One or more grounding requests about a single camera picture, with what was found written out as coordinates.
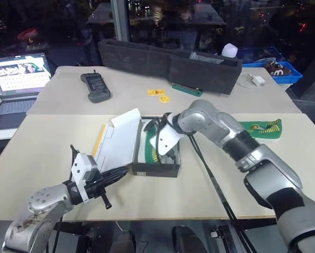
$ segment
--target remote controller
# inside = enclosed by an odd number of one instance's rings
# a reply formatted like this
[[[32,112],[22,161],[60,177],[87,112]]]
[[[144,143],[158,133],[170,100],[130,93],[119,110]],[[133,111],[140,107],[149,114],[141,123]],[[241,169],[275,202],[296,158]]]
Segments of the remote controller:
[[[92,103],[99,103],[110,99],[111,94],[108,90],[102,76],[99,73],[87,73],[81,75],[81,81],[84,82],[89,90],[88,98]]]

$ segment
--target laptop keyboard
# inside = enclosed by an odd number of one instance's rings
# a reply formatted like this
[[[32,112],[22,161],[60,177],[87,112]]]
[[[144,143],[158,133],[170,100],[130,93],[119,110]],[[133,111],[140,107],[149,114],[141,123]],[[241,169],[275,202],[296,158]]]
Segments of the laptop keyboard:
[[[35,99],[3,103],[0,106],[0,115],[27,112],[34,102]]]

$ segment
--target blue basket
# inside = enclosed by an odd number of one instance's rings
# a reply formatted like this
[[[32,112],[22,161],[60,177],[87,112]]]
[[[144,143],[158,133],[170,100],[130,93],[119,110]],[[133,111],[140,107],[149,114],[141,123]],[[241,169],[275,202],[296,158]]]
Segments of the blue basket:
[[[254,63],[263,58],[274,57],[277,62],[285,61],[285,57],[274,46],[238,48],[237,56],[243,63]]]
[[[291,74],[285,76],[272,76],[272,78],[277,83],[297,83],[299,79],[303,77],[289,62],[278,62],[279,64],[283,65],[284,67],[288,67],[291,70]],[[263,67],[266,63],[259,62],[259,63],[245,63],[243,67]]]

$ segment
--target laptop screen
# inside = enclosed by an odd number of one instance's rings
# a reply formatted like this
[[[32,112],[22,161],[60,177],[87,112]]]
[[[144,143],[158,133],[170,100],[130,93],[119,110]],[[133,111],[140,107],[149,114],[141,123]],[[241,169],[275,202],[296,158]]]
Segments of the laptop screen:
[[[0,58],[0,96],[37,95],[50,78],[43,53]]]

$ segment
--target white paper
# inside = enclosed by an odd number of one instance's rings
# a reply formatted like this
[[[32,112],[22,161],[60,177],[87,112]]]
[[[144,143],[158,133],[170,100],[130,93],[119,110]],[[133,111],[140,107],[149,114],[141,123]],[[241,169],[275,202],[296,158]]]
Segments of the white paper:
[[[141,115],[133,109],[112,119],[106,126],[95,157],[101,172],[132,163]]]

